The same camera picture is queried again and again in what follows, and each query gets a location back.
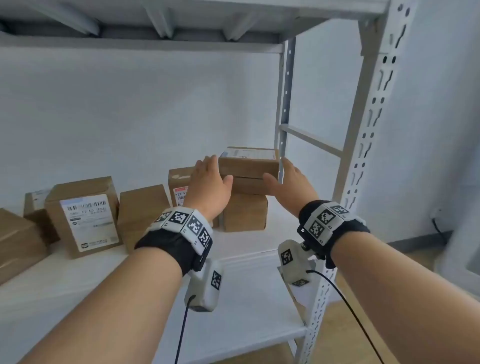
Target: black wrist strap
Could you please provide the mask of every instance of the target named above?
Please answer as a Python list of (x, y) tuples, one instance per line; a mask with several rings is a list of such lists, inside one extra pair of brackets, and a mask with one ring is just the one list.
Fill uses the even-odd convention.
[(358, 220), (349, 220), (344, 221), (338, 228), (336, 228), (332, 232), (332, 236), (328, 239), (325, 245), (320, 245), (314, 237), (310, 235), (305, 229), (303, 228), (304, 225), (307, 223), (307, 220), (310, 218), (312, 213), (320, 207), (320, 205), (329, 203), (330, 201), (326, 200), (317, 200), (307, 203), (299, 213), (299, 222), (300, 226), (297, 232), (300, 234), (302, 238), (305, 239), (305, 243), (317, 254), (318, 257), (321, 259), (325, 259), (325, 266), (328, 269), (335, 268), (335, 263), (331, 258), (332, 248), (335, 242), (340, 239), (345, 233), (349, 231), (364, 231), (370, 232), (370, 230), (362, 224)]
[(142, 247), (159, 248), (170, 254), (180, 265), (183, 275), (192, 269), (199, 257), (190, 242), (180, 233), (167, 230), (149, 231), (135, 245), (135, 249)]

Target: person's right forearm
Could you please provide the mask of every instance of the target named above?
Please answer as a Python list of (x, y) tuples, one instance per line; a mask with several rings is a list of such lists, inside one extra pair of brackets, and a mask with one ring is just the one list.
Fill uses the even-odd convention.
[(400, 363), (480, 363), (479, 302), (365, 232), (332, 259)]

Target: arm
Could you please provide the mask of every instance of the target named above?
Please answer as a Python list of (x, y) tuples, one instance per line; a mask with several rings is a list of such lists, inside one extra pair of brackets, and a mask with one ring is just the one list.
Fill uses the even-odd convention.
[[(184, 206), (211, 221), (227, 205), (232, 182), (232, 176), (220, 178), (216, 156), (205, 157), (195, 165)], [(135, 250), (21, 363), (151, 363), (181, 279), (173, 256)]]
[[(286, 158), (279, 184), (264, 175), (296, 217), (318, 195)], [(331, 257), (401, 363), (480, 363), (480, 303), (366, 232), (348, 232)]]

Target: forearm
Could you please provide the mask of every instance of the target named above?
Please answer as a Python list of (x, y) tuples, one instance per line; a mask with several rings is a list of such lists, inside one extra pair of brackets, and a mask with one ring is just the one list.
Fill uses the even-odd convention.
[(22, 363), (150, 363), (180, 289), (163, 250), (135, 250)]
[(346, 233), (332, 259), (403, 363), (480, 363), (480, 303), (364, 232)]

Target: perforated metal post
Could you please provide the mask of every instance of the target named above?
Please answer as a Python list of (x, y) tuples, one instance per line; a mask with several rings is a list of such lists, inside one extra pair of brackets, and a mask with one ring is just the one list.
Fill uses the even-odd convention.
[[(293, 82), (293, 63), (295, 61), (295, 44), (297, 39), (294, 37), (284, 43), (284, 51), (280, 57), (280, 67), (278, 76), (278, 97), (276, 111), (276, 128), (274, 148), (277, 148), (280, 157), (285, 156), (287, 148), (287, 132), (280, 130), (280, 125), (288, 124), (290, 117), (290, 98)], [(283, 165), (280, 164), (278, 180), (283, 179)]]
[[(364, 58), (333, 195), (335, 201), (352, 212), (367, 180), (378, 129), (386, 122), (385, 108), (397, 77), (416, 6), (415, 0), (392, 0), (386, 14), (369, 22), (359, 22)], [(324, 268), (322, 273), (333, 280), (336, 269)], [(316, 288), (317, 294), (308, 307), (305, 320), (307, 335), (295, 353), (297, 364), (310, 362), (332, 290), (323, 278)]]

